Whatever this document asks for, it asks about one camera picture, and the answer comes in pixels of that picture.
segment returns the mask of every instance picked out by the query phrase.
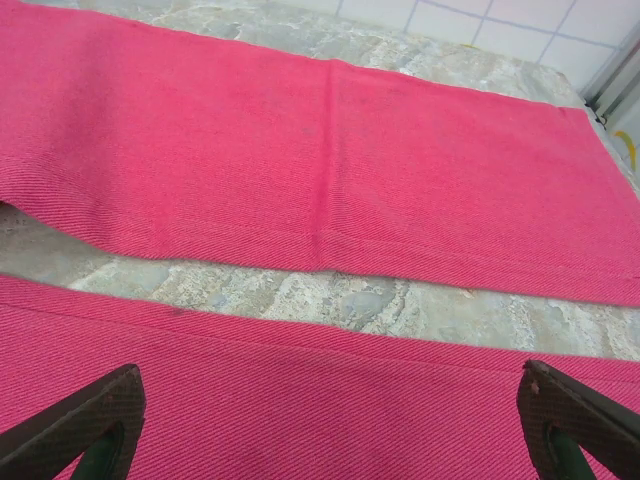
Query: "yellow object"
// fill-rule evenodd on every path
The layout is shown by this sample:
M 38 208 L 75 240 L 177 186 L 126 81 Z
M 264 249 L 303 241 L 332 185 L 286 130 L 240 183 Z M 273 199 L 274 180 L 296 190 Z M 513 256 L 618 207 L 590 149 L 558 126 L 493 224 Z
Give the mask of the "yellow object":
M 618 130 L 614 133 L 616 137 L 620 137 L 620 139 L 624 142 L 624 144 L 629 149 L 629 158 L 631 159 L 631 170 L 636 171 L 636 147 L 633 144 L 633 140 L 627 132 L 623 132 L 622 130 Z

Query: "marble floor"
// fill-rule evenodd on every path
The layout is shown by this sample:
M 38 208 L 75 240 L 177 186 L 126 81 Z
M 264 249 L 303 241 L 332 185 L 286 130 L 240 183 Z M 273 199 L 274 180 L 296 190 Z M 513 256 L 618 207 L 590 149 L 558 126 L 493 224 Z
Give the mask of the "marble floor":
M 582 99 L 554 70 L 478 49 L 252 0 L 54 0 L 161 27 L 395 70 L 558 106 Z M 612 160 L 620 159 L 594 123 Z M 628 172 L 621 166 L 623 173 Z M 640 310 L 336 272 L 295 273 L 98 251 L 0 206 L 0 271 L 185 308 L 470 345 L 640 361 Z

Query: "grout line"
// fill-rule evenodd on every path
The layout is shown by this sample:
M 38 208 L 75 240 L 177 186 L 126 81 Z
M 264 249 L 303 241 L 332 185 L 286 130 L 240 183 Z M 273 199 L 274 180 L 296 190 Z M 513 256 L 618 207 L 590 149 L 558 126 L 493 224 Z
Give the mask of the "grout line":
M 569 8 L 567 8 L 567 11 L 564 14 L 564 17 L 562 17 L 562 20 L 560 20 L 560 23 L 558 24 L 558 26 L 556 27 L 556 30 L 553 32 L 553 35 L 551 35 L 551 38 L 549 39 L 549 41 L 547 42 L 547 44 L 544 46 L 544 48 L 542 49 L 542 53 L 540 54 L 540 56 L 538 57 L 538 60 L 536 60 L 536 63 L 538 65 L 540 65 L 540 62 L 542 61 L 542 57 L 544 57 L 544 54 L 547 53 L 547 50 L 549 50 L 549 47 L 551 46 L 551 44 L 553 43 L 553 39 L 556 38 L 556 36 L 558 36 L 558 32 L 560 32 L 560 29 L 562 28 L 562 26 L 564 25 L 564 22 L 567 21 L 567 18 L 569 18 L 569 14 L 571 13 L 571 10 L 573 10 L 573 7 L 576 6 L 578 0 L 573 0 L 573 2 L 571 2 L 571 5 L 569 5 Z
M 471 45 L 475 46 L 476 44 L 476 40 L 478 39 L 478 35 L 480 35 L 480 30 L 482 30 L 482 26 L 484 25 L 484 21 L 487 19 L 487 15 L 489 15 L 489 10 L 491 10 L 491 7 L 493 6 L 493 0 L 489 1 L 489 5 L 487 5 L 487 9 L 484 11 L 484 15 L 482 16 L 482 19 L 480 20 L 480 25 L 478 25 L 478 29 L 476 30 L 476 33 L 473 35 L 473 39 L 471 40 Z
M 340 16 L 340 10 L 342 10 L 342 4 L 344 3 L 344 0 L 340 0 L 340 2 L 338 2 L 338 7 L 336 8 L 336 17 Z
M 631 30 L 629 30 L 629 33 L 624 36 L 624 38 L 620 42 L 620 45 L 618 45 L 618 49 L 622 50 L 627 45 L 629 40 L 631 40 L 631 38 L 633 38 L 636 34 L 640 34 L 640 20 L 638 20 L 636 24 L 631 28 Z
M 407 23 L 405 24 L 404 28 L 402 29 L 402 31 L 404 33 L 407 33 L 407 28 L 409 28 L 409 24 L 411 23 L 411 19 L 413 19 L 413 15 L 414 13 L 416 13 L 416 7 L 418 6 L 418 2 L 420 0 L 416 0 L 415 3 L 413 4 L 413 8 L 411 9 L 411 13 L 409 14 L 409 18 L 407 19 Z
M 479 18 L 479 19 L 483 19 L 485 18 L 482 15 L 478 15 L 477 13 L 473 13 L 473 12 L 466 12 L 464 10 L 460 10 L 459 8 L 456 7 L 451 7 L 449 5 L 445 5 L 444 3 L 438 3 L 436 1 L 433 0 L 418 0 L 421 3 L 426 3 L 428 5 L 433 5 L 435 7 L 440 7 L 443 8 L 444 10 L 449 10 L 451 12 L 456 12 L 456 13 L 461 13 L 462 15 L 466 15 L 468 17 L 473 17 L 473 18 Z
M 449 10 L 451 12 L 456 12 L 456 13 L 460 13 L 462 15 L 466 15 L 468 17 L 479 19 L 480 20 L 480 25 L 478 26 L 478 30 L 476 31 L 476 34 L 473 37 L 473 42 L 476 41 L 478 33 L 480 32 L 480 28 L 482 27 L 482 24 L 486 20 L 486 21 L 489 21 L 489 22 L 495 22 L 495 23 L 501 23 L 503 25 L 509 25 L 511 27 L 518 27 L 518 28 L 521 28 L 523 30 L 531 30 L 533 32 L 546 33 L 547 35 L 554 35 L 555 34 L 556 37 L 566 38 L 568 40 L 576 40 L 576 41 L 579 41 L 579 42 L 588 43 L 589 45 L 595 45 L 597 47 L 619 48 L 616 45 L 610 45 L 608 43 L 597 42 L 595 40 L 589 40 L 589 39 L 582 38 L 582 37 L 574 37 L 573 35 L 567 35 L 566 33 L 560 33 L 558 31 L 554 31 L 554 30 L 545 30 L 544 28 L 532 27 L 530 25 L 523 25 L 521 23 L 510 22 L 509 20 L 502 20 L 500 18 L 490 17 L 488 15 L 488 13 L 489 13 L 489 9 L 491 8 L 491 5 L 493 4 L 493 0 L 491 0 L 491 3 L 489 4 L 489 7 L 487 7 L 487 10 L 485 11 L 484 15 L 478 15 L 477 13 L 472 13 L 472 12 L 465 12 L 464 10 L 460 10 L 458 8 L 455 8 L 455 7 L 450 7 L 449 5 L 445 5 L 443 3 L 439 3 L 439 2 L 437 2 L 435 0 L 419 0 L 419 1 L 422 2 L 422 3 L 429 4 L 429 5 L 433 5 L 435 7 L 440 7 L 440 8 L 443 8 L 445 10 Z
M 613 58 L 615 57 L 615 55 L 619 52 L 618 49 L 613 50 L 609 56 L 607 57 L 607 59 L 602 62 L 602 65 L 600 65 L 600 68 L 598 70 L 596 70 L 596 73 L 594 73 L 593 75 L 591 75 L 591 78 L 589 79 L 589 81 L 587 83 L 585 83 L 584 87 L 582 87 L 581 91 L 580 91 L 580 96 L 582 97 L 582 92 L 585 90 L 586 87 L 588 87 L 589 85 L 591 85 L 593 83 L 593 81 L 598 78 L 598 76 L 602 73 L 602 71 L 607 68 L 609 66 L 609 64 L 613 61 Z

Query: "green object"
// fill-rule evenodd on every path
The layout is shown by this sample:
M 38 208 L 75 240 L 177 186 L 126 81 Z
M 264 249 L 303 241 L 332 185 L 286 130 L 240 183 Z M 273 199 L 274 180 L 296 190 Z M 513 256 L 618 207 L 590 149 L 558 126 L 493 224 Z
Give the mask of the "green object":
M 551 455 L 557 461 L 558 474 L 564 480 L 597 480 L 580 445 L 569 435 L 552 428 L 548 436 Z
M 124 430 L 118 423 L 84 452 L 71 475 L 71 480 L 110 479 L 120 455 L 123 440 Z

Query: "pink cloth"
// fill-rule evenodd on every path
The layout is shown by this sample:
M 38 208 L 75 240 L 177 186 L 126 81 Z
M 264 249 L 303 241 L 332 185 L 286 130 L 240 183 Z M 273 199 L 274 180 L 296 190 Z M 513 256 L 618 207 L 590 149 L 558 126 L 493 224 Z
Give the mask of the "pink cloth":
M 515 398 L 531 356 L 640 409 L 638 363 L 251 320 L 0 277 L 0 431 L 136 363 L 147 412 L 134 480 L 530 480 Z
M 103 250 L 640 306 L 584 112 L 0 0 L 0 201 Z

